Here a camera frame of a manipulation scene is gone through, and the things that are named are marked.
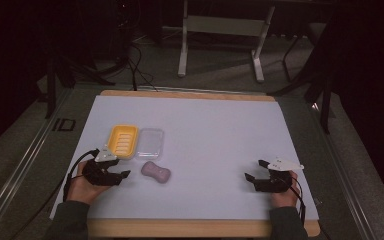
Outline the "pink soap bar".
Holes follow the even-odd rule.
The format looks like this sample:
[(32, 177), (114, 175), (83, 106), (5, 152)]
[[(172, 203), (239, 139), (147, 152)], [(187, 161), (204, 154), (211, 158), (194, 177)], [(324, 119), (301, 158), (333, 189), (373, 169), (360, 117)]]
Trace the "pink soap bar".
[(152, 161), (148, 161), (143, 165), (141, 173), (161, 184), (165, 184), (171, 177), (171, 171), (169, 169), (160, 167)]

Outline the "yellow soap dish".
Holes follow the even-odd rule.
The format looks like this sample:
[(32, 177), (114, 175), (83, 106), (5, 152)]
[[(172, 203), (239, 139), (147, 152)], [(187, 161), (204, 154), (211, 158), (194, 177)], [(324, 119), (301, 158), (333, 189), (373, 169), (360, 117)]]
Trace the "yellow soap dish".
[(120, 159), (131, 159), (135, 155), (139, 129), (134, 125), (116, 125), (112, 128), (108, 148)]

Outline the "black tripod stand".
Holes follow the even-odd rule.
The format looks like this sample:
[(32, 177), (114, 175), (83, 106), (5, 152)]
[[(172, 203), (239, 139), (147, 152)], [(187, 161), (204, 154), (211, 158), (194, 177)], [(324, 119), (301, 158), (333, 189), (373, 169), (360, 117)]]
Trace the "black tripod stand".
[(292, 82), (279, 90), (268, 92), (268, 96), (283, 96), (305, 84), (309, 84), (304, 94), (307, 103), (315, 104), (322, 97), (320, 124), (329, 134), (328, 118), (334, 75), (334, 56), (329, 50), (335, 44), (335, 27), (337, 20), (332, 14), (325, 23), (311, 22), (306, 26), (307, 37), (314, 48), (304, 67), (292, 79)]

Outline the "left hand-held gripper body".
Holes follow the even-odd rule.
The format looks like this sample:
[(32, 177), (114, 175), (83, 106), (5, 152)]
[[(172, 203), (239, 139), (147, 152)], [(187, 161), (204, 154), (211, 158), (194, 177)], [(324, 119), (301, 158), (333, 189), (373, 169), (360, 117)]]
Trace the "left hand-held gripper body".
[(117, 156), (107, 147), (104, 146), (96, 154), (94, 158), (86, 162), (83, 168), (83, 176), (93, 185), (96, 186), (114, 186), (120, 183), (114, 182), (116, 173), (109, 172), (107, 162), (118, 159)]

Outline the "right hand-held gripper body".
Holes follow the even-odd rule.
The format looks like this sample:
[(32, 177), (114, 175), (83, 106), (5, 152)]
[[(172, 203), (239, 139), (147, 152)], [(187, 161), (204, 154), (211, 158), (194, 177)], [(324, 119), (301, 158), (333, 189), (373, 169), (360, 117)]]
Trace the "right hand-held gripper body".
[(259, 192), (282, 193), (287, 191), (292, 185), (290, 172), (294, 170), (303, 170), (304, 166), (291, 161), (276, 158), (269, 162), (268, 179), (256, 179), (254, 188)]

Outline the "white metal stand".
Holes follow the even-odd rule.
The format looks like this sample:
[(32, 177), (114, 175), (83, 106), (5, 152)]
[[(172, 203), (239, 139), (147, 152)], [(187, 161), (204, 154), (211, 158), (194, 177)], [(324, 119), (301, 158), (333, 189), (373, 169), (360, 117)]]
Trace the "white metal stand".
[(275, 12), (275, 6), (272, 5), (268, 7), (264, 20), (252, 20), (190, 15), (188, 5), (189, 1), (183, 0), (182, 45), (179, 58), (178, 76), (184, 77), (187, 73), (188, 33), (198, 32), (258, 37), (259, 42), (256, 48), (251, 51), (251, 58), (256, 81), (263, 82), (265, 78), (260, 56), (263, 50), (263, 45), (268, 36), (271, 20)]

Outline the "clear plastic container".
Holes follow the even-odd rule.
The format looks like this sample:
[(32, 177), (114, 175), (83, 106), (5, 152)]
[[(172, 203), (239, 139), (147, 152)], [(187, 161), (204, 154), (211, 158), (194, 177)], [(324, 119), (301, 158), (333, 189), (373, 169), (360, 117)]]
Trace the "clear plastic container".
[(137, 159), (156, 160), (161, 155), (164, 142), (164, 132), (157, 128), (143, 128), (139, 132), (136, 147)]

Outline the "person's right hand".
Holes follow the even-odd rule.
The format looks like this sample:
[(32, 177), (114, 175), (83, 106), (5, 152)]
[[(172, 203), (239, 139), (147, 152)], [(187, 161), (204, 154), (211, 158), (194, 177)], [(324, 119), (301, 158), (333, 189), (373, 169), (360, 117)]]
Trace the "person's right hand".
[(297, 174), (293, 171), (291, 171), (290, 174), (292, 177), (291, 187), (285, 192), (271, 194), (271, 204), (274, 208), (295, 207), (297, 205), (298, 197), (300, 195), (296, 183)]

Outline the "metal floor rail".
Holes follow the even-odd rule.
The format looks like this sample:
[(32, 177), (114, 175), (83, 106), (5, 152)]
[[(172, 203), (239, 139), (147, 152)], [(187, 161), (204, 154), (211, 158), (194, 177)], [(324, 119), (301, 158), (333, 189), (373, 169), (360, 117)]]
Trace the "metal floor rail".
[(57, 120), (57, 114), (66, 99), (71, 95), (72, 90), (70, 88), (65, 88), (61, 91), (60, 95), (56, 101), (56, 107), (51, 116), (44, 120), (44, 123), (41, 125), (38, 133), (35, 135), (31, 144), (27, 148), (20, 162), (15, 167), (14, 171), (7, 179), (5, 184), (0, 190), (0, 220), (7, 208), (9, 207), (12, 199), (17, 193), (19, 187), (21, 186), (25, 176), (27, 175), (30, 167), (34, 163), (36, 156), (40, 152), (42, 145), (44, 144), (47, 136), (51, 132), (53, 124)]
[(327, 112), (329, 133), (321, 129), (322, 138), (360, 236), (379, 240), (374, 205), (383, 193), (383, 183), (341, 102), (333, 99), (331, 104)]

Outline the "person's left hand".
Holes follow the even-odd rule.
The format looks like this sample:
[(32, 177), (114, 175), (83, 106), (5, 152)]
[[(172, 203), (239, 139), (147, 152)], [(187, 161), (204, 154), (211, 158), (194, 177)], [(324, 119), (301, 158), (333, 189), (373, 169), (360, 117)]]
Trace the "person's left hand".
[(71, 186), (68, 190), (66, 200), (91, 205), (100, 194), (110, 189), (110, 186), (96, 186), (91, 184), (82, 175), (85, 165), (85, 162), (79, 163), (76, 177), (71, 180)]

